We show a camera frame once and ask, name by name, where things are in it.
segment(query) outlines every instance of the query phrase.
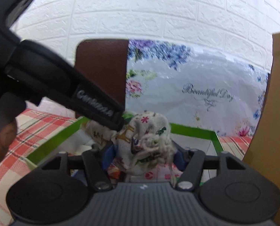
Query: red checkered fabric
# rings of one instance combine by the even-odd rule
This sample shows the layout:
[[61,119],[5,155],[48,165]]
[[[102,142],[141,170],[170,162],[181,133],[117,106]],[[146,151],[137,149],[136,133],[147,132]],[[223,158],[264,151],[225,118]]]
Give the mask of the red checkered fabric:
[[11,185],[29,172],[25,157],[74,121],[74,118],[31,109],[17,117],[17,137],[0,164],[0,226],[9,225],[12,221],[5,196]]
[[220,137],[222,147],[240,160],[248,150],[251,138],[249,137]]

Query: crumpled cloth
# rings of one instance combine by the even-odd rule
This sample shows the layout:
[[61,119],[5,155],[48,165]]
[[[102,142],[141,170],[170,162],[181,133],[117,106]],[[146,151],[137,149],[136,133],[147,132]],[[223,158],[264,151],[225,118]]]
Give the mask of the crumpled cloth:
[[121,171],[141,176],[157,164],[168,164],[171,183],[175,185],[172,165],[177,149],[170,139],[171,127],[165,116],[149,111],[136,114],[119,132],[95,121],[88,121],[81,129],[96,142],[99,149],[103,149],[110,140],[117,146],[114,164]]

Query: brown leather panel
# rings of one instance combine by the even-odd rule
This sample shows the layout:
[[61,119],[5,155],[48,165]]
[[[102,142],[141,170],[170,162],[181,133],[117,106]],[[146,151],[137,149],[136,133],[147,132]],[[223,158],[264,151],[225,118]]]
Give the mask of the brown leather panel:
[[128,40],[85,40],[77,47],[74,66],[123,106],[128,44]]

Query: finger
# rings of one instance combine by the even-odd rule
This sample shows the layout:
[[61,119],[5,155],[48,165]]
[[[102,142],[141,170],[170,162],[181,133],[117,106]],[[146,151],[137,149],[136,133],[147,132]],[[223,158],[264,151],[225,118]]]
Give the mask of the finger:
[[0,162],[7,154],[9,145],[13,142],[16,136],[16,122],[11,122],[5,126],[0,132]]
[[1,144],[5,148],[9,148],[9,146],[14,141],[17,134],[17,124],[16,120],[13,120],[10,124],[5,126],[0,132],[0,140]]

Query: white brick wall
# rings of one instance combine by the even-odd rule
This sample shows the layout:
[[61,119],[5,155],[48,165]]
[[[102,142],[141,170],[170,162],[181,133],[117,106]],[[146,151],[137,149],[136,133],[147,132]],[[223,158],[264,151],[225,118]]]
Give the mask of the white brick wall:
[[218,49],[267,70],[280,0],[35,0],[16,32],[74,63],[88,38],[146,38]]

